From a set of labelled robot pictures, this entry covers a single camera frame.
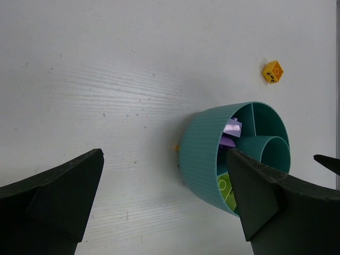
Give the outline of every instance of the wood grain texture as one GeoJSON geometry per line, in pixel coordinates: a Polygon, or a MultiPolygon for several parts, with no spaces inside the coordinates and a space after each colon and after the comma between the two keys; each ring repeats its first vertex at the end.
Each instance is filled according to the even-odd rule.
{"type": "Polygon", "coordinates": [[[76,254],[251,254],[239,220],[177,167],[175,145],[209,107],[270,104],[291,174],[335,186],[312,159],[335,156],[335,0],[2,1],[0,23],[0,185],[105,154],[76,254]],[[285,74],[268,86],[272,60],[285,74]]]}

